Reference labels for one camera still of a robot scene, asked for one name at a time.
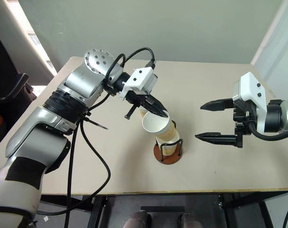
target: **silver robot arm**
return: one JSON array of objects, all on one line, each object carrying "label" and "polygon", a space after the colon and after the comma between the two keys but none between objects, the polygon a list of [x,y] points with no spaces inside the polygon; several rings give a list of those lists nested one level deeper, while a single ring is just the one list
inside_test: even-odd
[{"label": "silver robot arm", "polygon": [[140,105],[166,116],[163,105],[150,95],[156,81],[152,67],[136,69],[130,76],[108,52],[87,51],[84,63],[34,110],[7,144],[8,160],[0,169],[0,227],[31,224],[43,175],[60,166],[70,149],[65,135],[72,134],[104,89],[112,95],[121,93],[122,99],[133,104],[127,119]]}]

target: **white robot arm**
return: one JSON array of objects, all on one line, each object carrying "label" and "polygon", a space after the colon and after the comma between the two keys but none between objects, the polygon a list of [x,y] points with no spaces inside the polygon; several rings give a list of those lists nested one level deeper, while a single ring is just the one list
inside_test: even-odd
[{"label": "white robot arm", "polygon": [[[222,135],[219,132],[197,134],[196,138],[208,143],[243,147],[243,135],[253,134],[266,141],[276,141],[288,137],[288,101],[270,100],[266,103],[265,88],[253,73],[248,72],[233,86],[229,99],[210,101],[201,109],[221,111],[233,108],[235,135]],[[267,136],[264,133],[280,134]]]}]

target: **round wooden base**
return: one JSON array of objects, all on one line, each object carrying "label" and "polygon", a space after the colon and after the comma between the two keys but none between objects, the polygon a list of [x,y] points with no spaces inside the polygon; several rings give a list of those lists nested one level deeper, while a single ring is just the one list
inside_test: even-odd
[{"label": "round wooden base", "polygon": [[165,164],[165,165],[171,165],[171,164],[176,163],[178,160],[181,159],[182,154],[183,154],[181,146],[182,145],[180,143],[178,143],[174,153],[172,155],[170,155],[170,156],[163,155],[163,161],[161,161],[161,159],[162,159],[161,158],[161,151],[159,149],[159,146],[155,145],[154,149],[153,149],[154,156],[160,163]]}]

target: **beige tabletop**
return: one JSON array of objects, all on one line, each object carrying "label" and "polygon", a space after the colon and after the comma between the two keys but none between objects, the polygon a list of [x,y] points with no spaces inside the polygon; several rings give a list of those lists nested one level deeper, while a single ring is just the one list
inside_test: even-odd
[{"label": "beige tabletop", "polygon": [[[79,66],[73,57],[34,101],[0,144],[0,167],[10,136],[57,85]],[[132,73],[146,61],[131,60],[125,71]],[[158,82],[152,95],[168,109],[184,139],[183,157],[173,165],[159,163],[153,155],[155,138],[141,126],[137,110],[130,120],[124,115],[131,104],[118,96],[94,110],[91,119],[109,128],[85,123],[85,131],[111,169],[111,180],[102,194],[288,190],[288,139],[267,142],[244,136],[244,148],[213,145],[194,137],[203,132],[234,133],[232,109],[221,112],[200,110],[204,103],[230,98],[232,85],[251,71],[247,64],[214,64],[159,61]],[[266,88],[268,100],[273,98]],[[106,169],[78,135],[72,181],[73,194],[90,194],[106,179]],[[43,194],[65,194],[69,156],[61,167],[43,178]]]}]

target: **wall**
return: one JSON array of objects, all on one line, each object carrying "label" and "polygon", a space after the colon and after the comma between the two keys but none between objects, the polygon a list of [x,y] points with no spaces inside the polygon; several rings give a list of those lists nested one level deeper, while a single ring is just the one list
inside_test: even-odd
[{"label": "wall", "polygon": [[0,40],[15,68],[27,73],[32,85],[46,85],[53,78],[42,57],[11,14],[5,0],[0,0]]},{"label": "wall", "polygon": [[284,0],[251,62],[278,99],[288,100],[288,0]]},{"label": "wall", "polygon": [[[103,48],[158,60],[250,63],[281,0],[21,0],[56,70]],[[138,55],[146,59],[147,54]]]}]

